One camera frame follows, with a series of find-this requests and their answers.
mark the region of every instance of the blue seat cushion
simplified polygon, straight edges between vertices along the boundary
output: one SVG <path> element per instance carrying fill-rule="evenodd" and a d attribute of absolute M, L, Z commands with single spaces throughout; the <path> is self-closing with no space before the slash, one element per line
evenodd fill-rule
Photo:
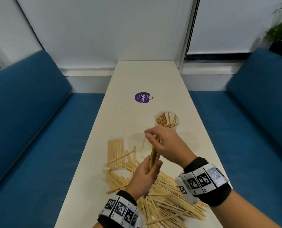
<path fill-rule="evenodd" d="M 0 70 L 0 180 L 71 89 L 44 50 Z"/>
<path fill-rule="evenodd" d="M 0 182 L 0 228 L 53 228 L 104 94 L 71 94 Z"/>
<path fill-rule="evenodd" d="M 282 56 L 257 49 L 226 88 L 282 149 Z"/>
<path fill-rule="evenodd" d="M 228 92 L 189 93 L 233 189 L 282 227 L 282 153 Z"/>

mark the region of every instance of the black wristband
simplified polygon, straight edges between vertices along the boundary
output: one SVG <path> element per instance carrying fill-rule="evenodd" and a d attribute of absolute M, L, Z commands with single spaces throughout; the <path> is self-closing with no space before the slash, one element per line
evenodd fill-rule
<path fill-rule="evenodd" d="M 117 192 L 117 195 L 127 199 L 128 201 L 130 201 L 132 204 L 134 204 L 135 206 L 137 206 L 137 202 L 136 200 L 126 191 L 124 190 L 120 190 L 119 192 Z M 104 215 L 100 215 L 97 219 L 97 221 L 104 227 L 104 228 L 122 228 L 122 226 L 115 222 L 114 220 L 112 220 L 110 217 L 104 216 Z"/>
<path fill-rule="evenodd" d="M 207 160 L 205 160 L 202 157 L 197 157 L 196 159 L 194 159 L 194 161 L 192 161 L 189 165 L 187 165 L 187 167 L 185 167 L 183 171 L 186 174 L 195 171 L 206 164 L 208 164 Z M 204 203 L 208 204 L 209 206 L 215 207 L 215 206 L 219 206 L 227 199 L 231 190 L 232 189 L 230 185 L 226 183 L 206 194 L 200 194 L 195 196 L 198 197 Z"/>

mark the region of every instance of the white marker tag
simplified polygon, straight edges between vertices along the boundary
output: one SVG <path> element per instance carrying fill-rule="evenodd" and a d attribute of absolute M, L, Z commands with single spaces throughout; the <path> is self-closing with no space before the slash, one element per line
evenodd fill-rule
<path fill-rule="evenodd" d="M 193 171 L 193 175 L 196 177 L 198 183 L 200 184 L 201 188 L 204 190 L 205 193 L 216 189 L 204 168 L 201 167 Z"/>
<path fill-rule="evenodd" d="M 175 178 L 175 182 L 179 188 L 179 190 L 182 193 L 182 196 L 184 197 L 184 199 L 190 203 L 190 204 L 195 204 L 198 202 L 198 198 L 195 198 L 192 193 L 190 192 L 191 187 L 188 185 L 188 182 L 186 181 L 186 179 L 184 178 L 184 180 L 182 180 L 181 175 L 177 176 Z"/>
<path fill-rule="evenodd" d="M 220 172 L 211 163 L 204 165 L 203 168 L 215 183 L 216 187 L 220 187 L 227 183 L 226 179 L 224 179 Z"/>
<path fill-rule="evenodd" d="M 199 195 L 204 194 L 199 182 L 196 180 L 196 177 L 193 175 L 192 172 L 189 172 L 184 175 L 184 178 L 187 180 L 188 184 L 192 188 L 192 194 Z"/>
<path fill-rule="evenodd" d="M 136 209 L 134 217 L 132 218 L 130 222 L 129 228 L 133 228 L 133 227 L 142 228 L 143 222 L 139 215 L 140 215 L 140 211 Z"/>
<path fill-rule="evenodd" d="M 121 224 L 128 205 L 129 201 L 123 197 L 120 197 L 110 218 Z"/>
<path fill-rule="evenodd" d="M 229 182 L 229 179 L 226 176 L 224 176 L 224 174 L 214 164 L 212 164 L 212 165 L 215 167 L 215 169 L 217 169 L 217 171 L 221 174 L 221 176 L 223 176 L 225 178 L 225 180 L 227 182 Z"/>
<path fill-rule="evenodd" d="M 113 195 L 109 200 L 108 202 L 106 203 L 105 207 L 103 208 L 103 210 L 101 211 L 101 213 L 99 214 L 100 215 L 104 215 L 104 216 L 107 216 L 109 217 L 114 206 L 116 205 L 118 199 L 119 199 L 119 195 Z"/>
<path fill-rule="evenodd" d="M 122 222 L 120 224 L 122 227 L 129 228 L 129 224 L 131 223 L 132 219 L 134 218 L 136 209 L 137 207 L 135 207 L 135 205 L 130 202 L 125 212 L 125 215 L 122 219 Z"/>

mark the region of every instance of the hand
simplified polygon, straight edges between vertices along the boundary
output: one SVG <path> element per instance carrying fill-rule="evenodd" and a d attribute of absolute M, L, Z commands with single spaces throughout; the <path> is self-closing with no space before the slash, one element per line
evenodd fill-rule
<path fill-rule="evenodd" d="M 146 138 L 163 157 L 180 165 L 183 169 L 197 158 L 176 131 L 170 128 L 158 125 L 144 132 Z M 153 135 L 162 138 L 162 143 L 159 143 Z"/>
<path fill-rule="evenodd" d="M 150 169 L 150 156 L 148 156 L 140 165 L 137 167 L 132 179 L 130 180 L 125 191 L 128 192 L 136 201 L 143 195 L 147 194 L 160 172 L 162 161 L 157 161 L 151 171 Z"/>

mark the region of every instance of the tabletop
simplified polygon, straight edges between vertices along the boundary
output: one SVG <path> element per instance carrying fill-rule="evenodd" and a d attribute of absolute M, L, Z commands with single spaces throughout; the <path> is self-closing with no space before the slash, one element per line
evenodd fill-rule
<path fill-rule="evenodd" d="M 153 99 L 140 102 L 138 93 L 149 93 Z M 94 122 L 84 152 L 67 192 L 55 228 L 92 227 L 109 195 L 109 186 L 102 180 L 107 162 L 107 142 L 113 137 L 124 139 L 125 150 L 136 146 L 136 159 L 151 154 L 146 142 L 141 149 L 144 130 L 155 125 L 160 111 L 174 112 L 178 119 L 177 133 L 197 155 L 214 163 L 225 175 L 223 166 L 197 113 L 193 101 L 173 61 L 119 61 Z M 161 157 L 161 170 L 172 177 L 181 167 Z M 188 218 L 187 227 L 222 227 L 210 208 L 200 221 Z"/>

